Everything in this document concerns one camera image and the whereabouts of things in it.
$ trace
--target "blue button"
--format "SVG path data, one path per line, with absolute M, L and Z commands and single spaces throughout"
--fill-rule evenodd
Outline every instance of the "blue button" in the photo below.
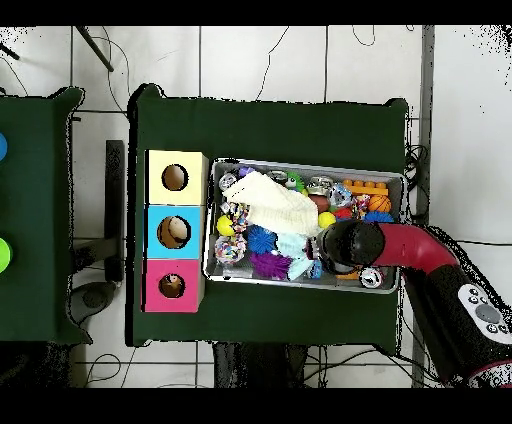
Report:
M 5 155 L 7 154 L 7 140 L 5 139 L 4 135 L 0 133 L 0 160 L 5 158 Z

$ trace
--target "gray plastic bin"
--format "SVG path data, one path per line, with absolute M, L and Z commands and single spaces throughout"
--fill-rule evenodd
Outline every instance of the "gray plastic bin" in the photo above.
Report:
M 309 279 L 305 276 L 301 276 L 294 281 L 263 279 L 261 277 L 252 278 L 252 264 L 249 261 L 249 251 L 246 252 L 245 257 L 242 260 L 234 265 L 231 265 L 231 269 L 226 268 L 225 265 L 219 264 L 215 257 L 214 249 L 215 241 L 219 236 L 215 228 L 215 224 L 217 219 L 222 215 L 220 205 L 225 201 L 225 198 L 223 198 L 222 191 L 219 189 L 218 181 L 225 172 L 233 171 L 242 166 L 251 166 L 263 174 L 271 170 L 294 171 L 303 178 L 305 184 L 307 184 L 309 178 L 319 175 L 330 177 L 335 182 L 341 182 L 345 179 L 384 182 L 387 184 L 389 190 L 389 199 L 391 200 L 391 215 L 395 219 L 395 222 L 405 222 L 407 207 L 407 182 L 405 177 L 401 174 L 343 168 L 326 168 L 320 166 L 293 165 L 277 162 L 259 162 L 232 158 L 216 159 L 213 162 L 210 172 L 210 181 L 212 181 L 213 184 L 210 184 L 208 199 L 212 203 L 207 215 L 203 255 L 203 272 L 209 280 L 219 282 L 229 280 L 249 284 L 270 284 L 285 287 L 345 290 L 381 294 L 392 293 L 398 287 L 400 282 L 400 272 L 399 269 L 395 267 L 381 267 L 381 270 L 385 275 L 384 283 L 378 288 L 369 289 L 364 287 L 359 282 L 359 280 L 339 280 L 335 277 L 335 275 L 328 274 L 326 272 L 324 272 L 322 277 L 318 280 Z M 235 271 L 236 274 L 244 275 L 236 277 L 231 276 L 233 274 L 231 274 L 229 271 Z

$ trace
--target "table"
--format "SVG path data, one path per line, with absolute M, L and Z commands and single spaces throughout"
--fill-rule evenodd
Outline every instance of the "table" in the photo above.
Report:
M 206 282 L 196 314 L 140 310 L 144 151 L 403 173 L 407 103 L 289 104 L 165 98 L 143 84 L 129 105 L 126 343 L 222 340 L 375 344 L 395 353 L 398 292 L 389 295 Z

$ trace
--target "pink box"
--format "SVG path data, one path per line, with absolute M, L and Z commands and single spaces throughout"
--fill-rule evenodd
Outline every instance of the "pink box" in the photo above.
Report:
M 159 282 L 168 274 L 184 281 L 183 294 L 177 298 L 165 297 Z M 204 277 L 198 259 L 148 259 L 145 276 L 146 304 L 144 312 L 197 312 L 204 293 Z

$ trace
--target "yellow box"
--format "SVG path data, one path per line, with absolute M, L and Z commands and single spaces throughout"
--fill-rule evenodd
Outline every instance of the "yellow box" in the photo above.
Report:
M 146 155 L 146 189 L 150 204 L 200 206 L 206 203 L 209 162 L 201 152 L 148 150 Z M 167 173 L 170 169 L 184 173 L 185 185 L 182 188 L 171 190 L 164 185 L 169 181 L 165 176 L 170 175 Z

